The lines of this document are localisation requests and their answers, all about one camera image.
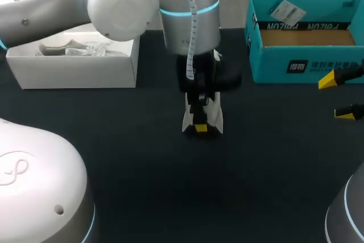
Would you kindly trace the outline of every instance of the logo on robot base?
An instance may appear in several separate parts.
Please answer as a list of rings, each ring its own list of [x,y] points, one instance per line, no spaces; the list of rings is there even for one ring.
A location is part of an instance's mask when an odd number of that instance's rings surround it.
[[[19,175],[29,169],[26,158],[33,157],[23,151],[11,151],[0,155],[0,186],[9,186],[16,182]]]

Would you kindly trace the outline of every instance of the yellow object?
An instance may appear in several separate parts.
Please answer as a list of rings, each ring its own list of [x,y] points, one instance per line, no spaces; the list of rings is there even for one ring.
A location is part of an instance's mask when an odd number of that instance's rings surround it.
[[[338,119],[348,119],[348,120],[355,120],[355,117],[352,113],[349,114],[345,114],[345,115],[341,115],[341,116],[336,116],[336,109],[335,109],[335,118]]]
[[[207,125],[195,125],[196,131],[200,132],[207,132]]]
[[[336,85],[337,83],[335,81],[335,72],[334,70],[332,70],[329,74],[327,74],[318,82],[318,89],[334,87]]]

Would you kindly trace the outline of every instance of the white coiled cable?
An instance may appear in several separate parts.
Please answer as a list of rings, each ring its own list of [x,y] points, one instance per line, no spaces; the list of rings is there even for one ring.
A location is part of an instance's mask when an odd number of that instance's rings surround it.
[[[192,14],[191,23],[191,37],[189,40],[187,64],[186,64],[186,77],[190,80],[195,79],[195,73],[193,71],[193,56],[195,55],[196,40],[197,40],[197,5],[195,0],[188,0],[189,7]]]

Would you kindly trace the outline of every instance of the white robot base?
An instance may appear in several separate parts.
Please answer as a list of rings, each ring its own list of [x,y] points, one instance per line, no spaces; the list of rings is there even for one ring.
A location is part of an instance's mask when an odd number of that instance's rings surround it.
[[[0,242],[96,243],[86,168],[62,137],[0,119]]]

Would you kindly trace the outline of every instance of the black logo on box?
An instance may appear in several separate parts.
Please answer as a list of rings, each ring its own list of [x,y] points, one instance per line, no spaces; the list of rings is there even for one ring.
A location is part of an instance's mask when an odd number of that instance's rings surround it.
[[[251,48],[251,39],[250,39],[250,34],[248,34],[247,47],[248,47],[248,55],[250,56],[250,48]]]
[[[287,73],[304,73],[308,60],[291,60],[289,61]]]
[[[253,14],[253,26],[255,29],[255,26],[258,24],[258,20],[257,20],[257,16],[255,14]]]

